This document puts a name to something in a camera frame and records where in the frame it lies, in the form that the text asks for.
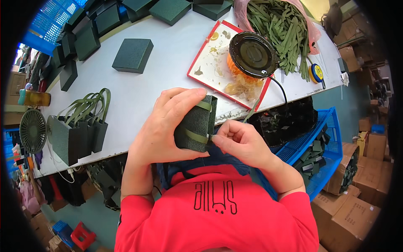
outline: electric fan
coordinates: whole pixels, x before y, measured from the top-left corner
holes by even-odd
[[[31,153],[39,153],[45,146],[46,121],[37,109],[30,109],[23,115],[20,123],[20,138],[24,149]]]

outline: green floor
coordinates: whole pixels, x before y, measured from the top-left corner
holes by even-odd
[[[313,95],[315,109],[336,107],[343,142],[352,142],[352,137],[358,134],[358,120],[366,114],[369,104],[368,87],[358,87],[356,77],[350,75],[350,85],[327,90]],[[252,178],[259,183],[254,171]],[[82,221],[86,227],[97,235],[97,241],[89,250],[95,251],[99,245],[113,248],[118,227],[119,213],[106,208],[102,194],[97,192],[91,199],[80,207],[68,205],[53,212],[48,205],[42,206],[42,211],[50,221],[62,220],[74,228]]]

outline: fingernail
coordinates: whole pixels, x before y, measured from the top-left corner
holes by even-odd
[[[215,145],[219,146],[222,144],[222,138],[218,135],[213,135],[211,140],[214,142]]]
[[[205,94],[207,94],[207,90],[205,88],[198,88],[197,89],[197,94],[200,96],[204,96]]]

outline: white table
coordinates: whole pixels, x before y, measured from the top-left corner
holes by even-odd
[[[233,9],[220,21],[223,19],[237,25]],[[155,18],[146,19],[108,38],[86,61],[77,62],[78,77],[67,92],[60,90],[59,81],[56,83],[50,90],[51,105],[42,109],[45,119],[49,115],[57,115],[71,102],[83,98],[88,93],[98,92],[104,87],[109,88],[112,93],[106,118],[109,126],[102,151],[79,159],[73,167],[127,151],[151,113],[154,102],[162,90],[173,87],[204,87],[188,78],[186,72],[215,23],[191,10],[174,26],[169,26]],[[322,33],[318,44],[324,66],[319,56],[310,56],[310,58],[324,69],[326,89],[330,89],[341,85],[340,68],[337,62],[340,54],[324,29],[319,25],[317,27]],[[154,48],[143,74],[118,72],[112,68],[113,60],[125,38],[145,38],[153,42]],[[278,69],[275,72],[275,78],[281,83],[281,70]],[[307,83],[301,79],[299,73],[285,76],[282,86],[290,102],[323,91],[321,84]],[[209,90],[208,94],[214,94],[214,92]],[[218,97],[216,123],[247,114],[246,109],[240,105],[224,96],[215,95]],[[266,110],[283,103],[284,98],[280,88],[272,82],[259,110]],[[48,147],[46,143],[43,148],[41,170],[40,173],[35,171],[36,177],[68,169],[68,166],[61,162],[55,153],[54,160],[51,159],[50,150],[52,150],[51,146]]]

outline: white cable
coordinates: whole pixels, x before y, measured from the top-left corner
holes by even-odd
[[[50,153],[50,158],[53,160],[53,164],[54,164],[54,167],[56,168],[57,172],[60,174],[60,176],[62,176],[62,178],[63,178],[65,181],[69,182],[70,184],[73,184],[74,181],[75,181],[75,179],[74,179],[73,173],[70,172],[70,170],[72,170],[72,169],[69,169],[69,170],[68,170],[68,173],[70,174],[70,176],[71,176],[72,179],[73,179],[73,182],[70,182],[70,181],[68,181],[65,177],[63,177],[63,175],[62,175],[62,174],[59,172],[59,170],[57,169],[56,163],[54,162],[54,158],[53,158],[53,146],[52,146],[52,150],[50,150],[50,143],[49,143],[49,139],[48,139],[48,138],[46,138],[46,143],[47,143],[47,145],[48,145],[48,150],[49,150],[49,153]]]

